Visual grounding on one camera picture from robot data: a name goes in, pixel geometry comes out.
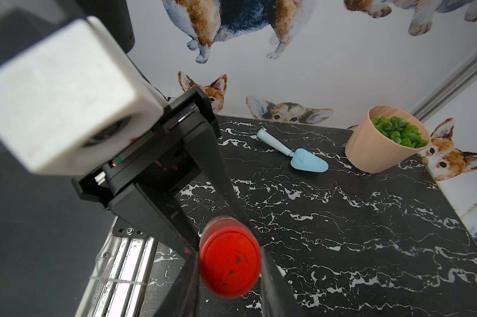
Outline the red paint jar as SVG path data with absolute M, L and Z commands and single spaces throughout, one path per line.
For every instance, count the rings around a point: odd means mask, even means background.
M 218 215 L 210 220 L 210 222 L 204 227 L 202 232 L 202 238 L 209 236 L 214 231 L 221 228 L 240 228 L 241 222 L 230 215 Z

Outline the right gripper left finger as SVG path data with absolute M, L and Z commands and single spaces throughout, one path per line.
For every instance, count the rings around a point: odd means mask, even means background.
M 154 316 L 198 316 L 200 268 L 199 253 L 185 262 L 170 291 Z

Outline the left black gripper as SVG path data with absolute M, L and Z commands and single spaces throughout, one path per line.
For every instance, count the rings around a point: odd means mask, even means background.
M 254 233 L 219 151 L 219 137 L 209 96 L 193 87 L 172 101 L 144 136 L 72 184 L 80 199 L 101 204 L 186 260 L 199 251 L 200 238 L 173 195 L 200 173 L 231 215 Z

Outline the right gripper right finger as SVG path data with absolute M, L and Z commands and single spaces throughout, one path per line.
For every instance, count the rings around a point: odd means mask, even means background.
M 260 250 L 262 316 L 306 316 L 270 254 Z

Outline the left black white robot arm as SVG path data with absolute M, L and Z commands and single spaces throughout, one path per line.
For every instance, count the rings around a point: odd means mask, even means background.
M 175 194 L 205 173 L 232 215 L 249 225 L 219 152 L 210 99 L 191 88 L 169 102 L 124 53 L 96 16 L 70 26 L 76 78 L 69 97 L 71 147 L 61 169 L 82 199 L 95 200 L 184 258 L 202 241 Z

